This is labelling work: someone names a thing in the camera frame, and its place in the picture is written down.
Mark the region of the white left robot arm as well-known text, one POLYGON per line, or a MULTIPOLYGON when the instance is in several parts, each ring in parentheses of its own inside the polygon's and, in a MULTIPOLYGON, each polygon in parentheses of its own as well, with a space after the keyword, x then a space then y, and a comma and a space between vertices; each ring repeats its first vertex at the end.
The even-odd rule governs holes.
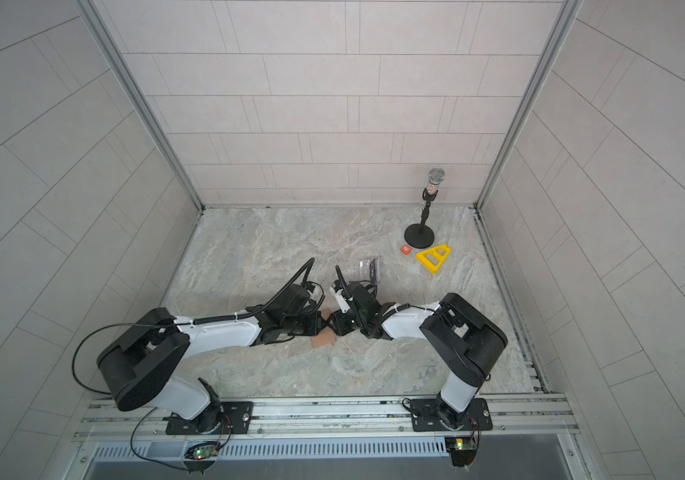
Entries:
POLYGON ((204 380, 190 382, 176 374, 182 360, 268 345, 282 335, 314 336, 324 329, 318 312, 322 301, 322 286, 306 282, 290 285, 266 307, 250 307, 228 320, 196 323, 166 308, 152 309, 98 355, 96 366, 119 410, 152 406, 198 422, 216 410, 218 398, 204 380))

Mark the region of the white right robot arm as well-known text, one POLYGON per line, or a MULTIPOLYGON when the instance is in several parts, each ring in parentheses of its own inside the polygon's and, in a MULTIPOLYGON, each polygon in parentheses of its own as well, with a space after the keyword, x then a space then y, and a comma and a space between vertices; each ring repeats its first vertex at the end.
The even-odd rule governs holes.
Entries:
POLYGON ((427 341, 449 369, 438 394, 438 408, 458 422, 508 344, 504 332, 456 293, 418 306, 377 301, 360 282, 334 281, 330 292, 338 302, 332 313, 336 334, 359 331, 376 340, 400 338, 427 341))

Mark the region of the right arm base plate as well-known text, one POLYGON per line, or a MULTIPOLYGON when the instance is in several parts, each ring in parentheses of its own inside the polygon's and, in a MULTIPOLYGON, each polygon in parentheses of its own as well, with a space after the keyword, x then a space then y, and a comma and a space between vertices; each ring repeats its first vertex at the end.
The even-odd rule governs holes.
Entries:
POLYGON ((439 396, 403 398, 401 406, 409 413, 415 432, 474 432, 493 429, 487 402, 473 398, 462 410, 455 411, 439 396))

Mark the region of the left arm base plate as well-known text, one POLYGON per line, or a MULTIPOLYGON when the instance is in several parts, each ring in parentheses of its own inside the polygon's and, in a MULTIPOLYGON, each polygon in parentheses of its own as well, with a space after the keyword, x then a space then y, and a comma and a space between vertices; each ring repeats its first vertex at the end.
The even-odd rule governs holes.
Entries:
POLYGON ((164 417, 166 435, 246 434, 254 413, 254 402, 226 401, 208 407, 192 420, 172 413, 164 417))

